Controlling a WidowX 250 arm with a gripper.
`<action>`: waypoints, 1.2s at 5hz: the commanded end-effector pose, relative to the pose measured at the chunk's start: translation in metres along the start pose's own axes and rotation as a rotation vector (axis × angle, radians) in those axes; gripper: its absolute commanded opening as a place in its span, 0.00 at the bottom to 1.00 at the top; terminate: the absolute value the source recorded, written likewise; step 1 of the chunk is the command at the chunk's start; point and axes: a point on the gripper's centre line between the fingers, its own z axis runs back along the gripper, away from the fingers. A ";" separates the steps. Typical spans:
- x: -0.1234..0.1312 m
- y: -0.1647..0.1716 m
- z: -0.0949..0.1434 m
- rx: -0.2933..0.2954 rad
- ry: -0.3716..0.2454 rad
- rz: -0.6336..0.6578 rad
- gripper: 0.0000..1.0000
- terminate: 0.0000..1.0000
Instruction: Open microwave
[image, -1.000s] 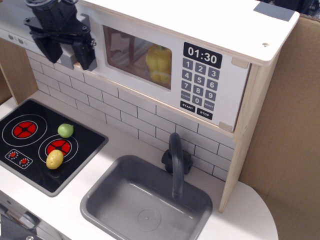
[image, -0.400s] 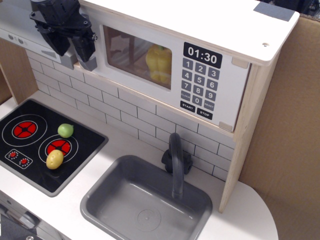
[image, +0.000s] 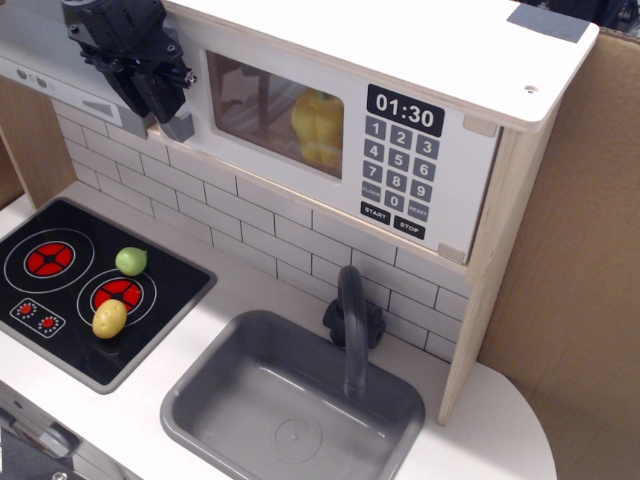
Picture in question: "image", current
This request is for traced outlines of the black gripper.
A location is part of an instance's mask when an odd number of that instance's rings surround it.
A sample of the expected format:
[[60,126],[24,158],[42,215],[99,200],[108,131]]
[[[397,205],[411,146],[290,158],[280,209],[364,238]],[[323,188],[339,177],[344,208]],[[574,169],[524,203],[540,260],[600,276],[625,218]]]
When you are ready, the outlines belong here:
[[[178,34],[160,1],[69,1],[68,37],[129,109],[168,123],[196,76],[183,61]],[[134,85],[142,78],[142,95]]]

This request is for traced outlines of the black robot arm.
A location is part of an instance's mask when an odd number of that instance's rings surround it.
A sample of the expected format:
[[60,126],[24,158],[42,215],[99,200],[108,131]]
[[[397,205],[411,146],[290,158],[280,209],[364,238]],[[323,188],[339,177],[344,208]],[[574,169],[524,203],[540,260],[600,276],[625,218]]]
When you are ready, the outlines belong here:
[[138,116],[169,123],[196,76],[160,1],[63,1],[68,38]]

